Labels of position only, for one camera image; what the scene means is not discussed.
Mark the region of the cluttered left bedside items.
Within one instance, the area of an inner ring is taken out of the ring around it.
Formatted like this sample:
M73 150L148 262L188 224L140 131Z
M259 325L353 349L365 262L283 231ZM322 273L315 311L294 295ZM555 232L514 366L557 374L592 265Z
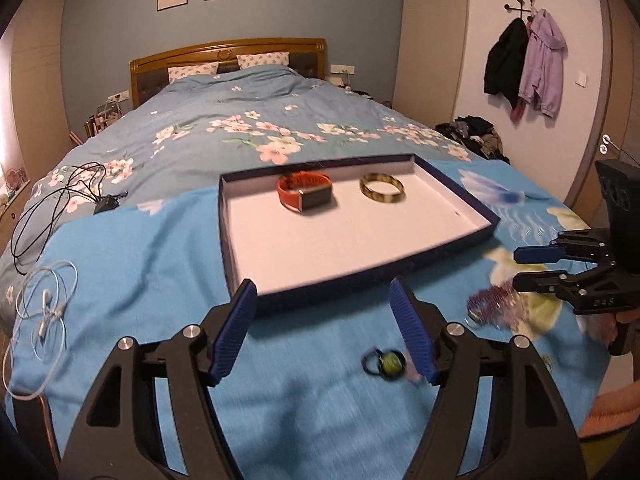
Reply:
M109 96L105 103L100 105L96 109L96 112L85 121L85 136L78 136L77 133L70 131L68 133L70 142L75 146L84 144L87 140L94 138L110 125L113 125L114 122L117 122L125 115L125 112L122 110L122 102L128 101L129 99L130 94L128 90Z

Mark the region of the white wall switch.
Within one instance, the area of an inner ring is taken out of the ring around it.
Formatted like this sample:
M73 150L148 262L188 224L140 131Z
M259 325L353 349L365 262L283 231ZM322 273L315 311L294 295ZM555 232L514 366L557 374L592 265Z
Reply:
M579 87L586 88L588 84L588 75L584 72L579 72L576 78L576 84Z

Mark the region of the wooden headboard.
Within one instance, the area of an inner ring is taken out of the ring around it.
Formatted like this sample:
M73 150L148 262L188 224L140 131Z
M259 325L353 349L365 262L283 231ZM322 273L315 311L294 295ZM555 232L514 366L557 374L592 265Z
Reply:
M326 78L326 40L323 38L248 38L214 41L172 49L129 63L130 99L133 108L149 101L168 86L168 68L210 62L219 63L221 73L239 68L239 55L288 52L290 66L307 78Z

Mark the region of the yellow-black bangle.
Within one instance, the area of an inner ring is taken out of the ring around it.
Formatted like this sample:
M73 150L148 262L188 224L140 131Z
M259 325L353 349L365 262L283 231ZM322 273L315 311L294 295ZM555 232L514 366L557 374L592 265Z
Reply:
M364 174L359 179L359 188L363 196L377 203L396 204L406 198L405 185L390 174Z

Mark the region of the left floral pillow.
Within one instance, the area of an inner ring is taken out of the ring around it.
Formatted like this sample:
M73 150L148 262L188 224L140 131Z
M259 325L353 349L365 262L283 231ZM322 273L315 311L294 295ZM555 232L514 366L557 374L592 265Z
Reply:
M167 70L168 82L173 84L174 82L186 77L216 75L218 67L218 62L169 67Z

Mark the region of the shallow navy white tray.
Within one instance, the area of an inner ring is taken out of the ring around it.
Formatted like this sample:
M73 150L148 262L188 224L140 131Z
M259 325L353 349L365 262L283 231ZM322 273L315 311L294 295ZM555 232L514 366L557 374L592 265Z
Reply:
M329 205L299 214L280 203L284 174L318 171ZM363 196L364 174L405 185L401 203ZM229 172L219 179L218 219L230 290L249 278L267 315L341 298L442 262L492 237L500 219L461 184L416 154L318 160Z

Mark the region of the white wall socket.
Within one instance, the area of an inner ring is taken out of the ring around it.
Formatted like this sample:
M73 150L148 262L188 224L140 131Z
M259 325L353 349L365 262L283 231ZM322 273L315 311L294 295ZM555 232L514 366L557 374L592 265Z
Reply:
M353 75L355 73L355 67L352 65L332 64L330 73L335 75Z

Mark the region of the wall coat hook rack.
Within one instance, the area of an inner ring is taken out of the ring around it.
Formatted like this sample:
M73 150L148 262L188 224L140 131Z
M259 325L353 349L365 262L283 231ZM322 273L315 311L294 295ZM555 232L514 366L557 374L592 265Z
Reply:
M512 6L506 3L503 9L508 13L517 13L522 20L532 22L535 18L537 10L535 8L535 0L516 0L516 5Z

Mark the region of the orange smart watch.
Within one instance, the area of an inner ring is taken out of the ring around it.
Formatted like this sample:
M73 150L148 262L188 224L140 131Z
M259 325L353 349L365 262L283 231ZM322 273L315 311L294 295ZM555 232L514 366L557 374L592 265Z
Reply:
M280 203L289 210L303 214L311 209L329 205L332 200L331 179L317 171L299 171L284 174L278 179Z

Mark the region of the blue floral duvet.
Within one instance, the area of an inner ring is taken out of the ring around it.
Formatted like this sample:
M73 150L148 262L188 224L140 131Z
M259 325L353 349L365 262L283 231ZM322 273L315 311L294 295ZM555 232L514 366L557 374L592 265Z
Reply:
M55 156L18 213L55 169L132 158L134 173L110 191L137 206L217 184L228 172L334 158L411 153L442 162L500 222L507 248L547 243L560 232L560 203L498 160L485 160L388 107L282 66L192 76L170 84L114 125ZM1 257L1 326L10 330L24 276L9 238Z

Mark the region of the right floral pillow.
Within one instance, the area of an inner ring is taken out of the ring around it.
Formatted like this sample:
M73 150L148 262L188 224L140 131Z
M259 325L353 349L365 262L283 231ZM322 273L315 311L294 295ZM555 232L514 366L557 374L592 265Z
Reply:
M265 65L288 66L290 64L290 54L288 51L266 52L257 54L239 54L236 57L240 70Z

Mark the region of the purple hanging jacket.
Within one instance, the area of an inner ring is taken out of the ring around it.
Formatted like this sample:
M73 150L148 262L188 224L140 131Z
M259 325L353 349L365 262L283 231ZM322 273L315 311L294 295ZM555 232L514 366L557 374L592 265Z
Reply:
M555 119L562 103L566 40L551 13L541 9L529 27L518 102L510 118L517 124L525 107Z

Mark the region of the pink slipper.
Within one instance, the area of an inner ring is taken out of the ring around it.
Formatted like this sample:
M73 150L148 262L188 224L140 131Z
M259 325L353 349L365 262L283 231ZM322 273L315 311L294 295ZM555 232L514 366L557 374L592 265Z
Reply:
M591 438L623 430L632 426L640 413L640 382L599 394L578 437Z

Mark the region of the pile of dark clothes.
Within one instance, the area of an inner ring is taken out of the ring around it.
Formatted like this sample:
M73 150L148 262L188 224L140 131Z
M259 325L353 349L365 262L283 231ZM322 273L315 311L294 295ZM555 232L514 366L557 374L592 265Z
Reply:
M495 126L483 117L457 117L453 122L436 125L435 130L481 158L511 163L503 153L502 140Z

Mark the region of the floral pillow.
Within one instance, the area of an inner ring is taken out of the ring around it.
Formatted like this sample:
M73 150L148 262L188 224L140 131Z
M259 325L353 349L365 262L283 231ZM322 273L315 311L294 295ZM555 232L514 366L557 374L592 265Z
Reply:
M168 82L173 84L174 82L186 77L216 75L218 67L218 62L169 67L167 70Z
M288 51L266 52L257 54L239 54L236 57L240 70L265 65L288 66L290 64L290 54Z

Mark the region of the black hanging coat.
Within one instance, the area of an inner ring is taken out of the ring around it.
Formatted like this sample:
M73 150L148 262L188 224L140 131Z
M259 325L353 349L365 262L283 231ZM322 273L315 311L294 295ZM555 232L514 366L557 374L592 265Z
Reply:
M506 26L490 49L484 73L484 92L502 94L512 108L518 106L520 83L528 47L528 29L521 18Z

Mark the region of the wooden door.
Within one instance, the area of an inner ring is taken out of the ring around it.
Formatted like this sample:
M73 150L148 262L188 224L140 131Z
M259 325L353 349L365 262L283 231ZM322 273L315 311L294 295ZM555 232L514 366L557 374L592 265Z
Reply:
M614 151L602 155L601 136L607 133L618 146L639 160L639 24L624 0L600 0L600 5L603 58L596 114L582 161L565 199L565 205L593 228L608 225L594 163L609 158L637 167Z

